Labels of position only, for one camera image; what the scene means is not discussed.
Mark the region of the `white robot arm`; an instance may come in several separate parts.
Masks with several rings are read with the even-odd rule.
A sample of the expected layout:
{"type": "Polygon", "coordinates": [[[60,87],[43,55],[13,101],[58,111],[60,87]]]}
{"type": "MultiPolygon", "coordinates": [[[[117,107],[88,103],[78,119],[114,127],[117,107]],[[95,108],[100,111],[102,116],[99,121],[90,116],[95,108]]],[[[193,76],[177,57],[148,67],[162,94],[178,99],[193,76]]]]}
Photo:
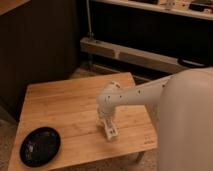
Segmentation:
{"type": "Polygon", "coordinates": [[[124,105],[157,104],[158,171],[213,171],[213,67],[188,69],[123,89],[110,82],[98,95],[98,114],[108,139],[124,105]]]}

